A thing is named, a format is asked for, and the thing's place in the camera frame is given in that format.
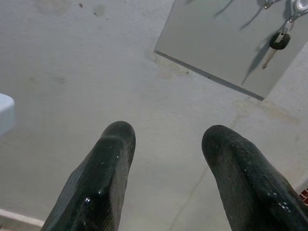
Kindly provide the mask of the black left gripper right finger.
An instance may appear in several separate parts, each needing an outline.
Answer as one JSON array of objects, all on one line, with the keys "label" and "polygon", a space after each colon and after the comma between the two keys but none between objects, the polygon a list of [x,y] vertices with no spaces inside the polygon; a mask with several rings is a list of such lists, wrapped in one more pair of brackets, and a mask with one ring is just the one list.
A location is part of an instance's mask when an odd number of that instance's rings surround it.
[{"label": "black left gripper right finger", "polygon": [[213,125],[202,151],[232,231],[308,231],[308,206],[252,142]]}]

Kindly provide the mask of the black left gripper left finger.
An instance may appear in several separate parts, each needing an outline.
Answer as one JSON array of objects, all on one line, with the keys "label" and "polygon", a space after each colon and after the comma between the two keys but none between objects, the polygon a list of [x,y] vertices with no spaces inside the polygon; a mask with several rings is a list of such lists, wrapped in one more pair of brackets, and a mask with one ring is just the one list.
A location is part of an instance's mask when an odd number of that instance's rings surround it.
[{"label": "black left gripper left finger", "polygon": [[136,136],[110,124],[71,173],[40,231],[118,231]]}]

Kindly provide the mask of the black-headed key with ring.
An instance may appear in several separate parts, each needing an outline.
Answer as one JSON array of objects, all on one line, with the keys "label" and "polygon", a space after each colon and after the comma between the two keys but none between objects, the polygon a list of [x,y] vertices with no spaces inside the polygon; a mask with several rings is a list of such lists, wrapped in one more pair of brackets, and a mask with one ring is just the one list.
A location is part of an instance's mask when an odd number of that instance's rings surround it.
[{"label": "black-headed key with ring", "polygon": [[265,69],[267,67],[268,63],[271,61],[271,59],[274,57],[277,51],[286,48],[286,46],[291,40],[290,31],[292,30],[293,25],[294,25],[293,20],[287,21],[282,27],[282,29],[276,32],[274,36],[271,38],[269,43],[270,52],[264,64],[262,65],[262,69]]}]

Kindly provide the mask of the grey key hook board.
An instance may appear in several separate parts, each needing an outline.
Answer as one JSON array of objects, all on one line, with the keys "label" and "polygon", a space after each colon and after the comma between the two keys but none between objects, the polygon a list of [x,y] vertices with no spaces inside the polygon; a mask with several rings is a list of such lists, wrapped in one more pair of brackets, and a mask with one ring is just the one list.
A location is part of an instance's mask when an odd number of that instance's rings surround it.
[{"label": "grey key hook board", "polygon": [[262,69],[270,40],[289,21],[290,0],[175,0],[155,51],[206,77],[266,98],[308,44],[308,13],[294,21],[291,40]]}]

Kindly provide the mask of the silver hook with round base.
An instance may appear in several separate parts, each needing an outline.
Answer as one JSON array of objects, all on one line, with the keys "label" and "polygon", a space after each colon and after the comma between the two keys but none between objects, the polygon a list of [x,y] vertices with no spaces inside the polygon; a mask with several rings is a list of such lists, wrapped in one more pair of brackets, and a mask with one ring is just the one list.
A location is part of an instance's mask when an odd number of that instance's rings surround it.
[{"label": "silver hook with round base", "polygon": [[308,0],[290,0],[290,22],[308,13]]}]

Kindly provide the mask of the white plastic folding table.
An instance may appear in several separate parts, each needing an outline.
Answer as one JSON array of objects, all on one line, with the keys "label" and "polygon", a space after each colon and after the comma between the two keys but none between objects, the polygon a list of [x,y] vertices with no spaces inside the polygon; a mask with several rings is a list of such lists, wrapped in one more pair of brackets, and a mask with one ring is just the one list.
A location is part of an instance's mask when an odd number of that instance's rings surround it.
[{"label": "white plastic folding table", "polygon": [[15,101],[0,93],[0,137],[15,125]]}]

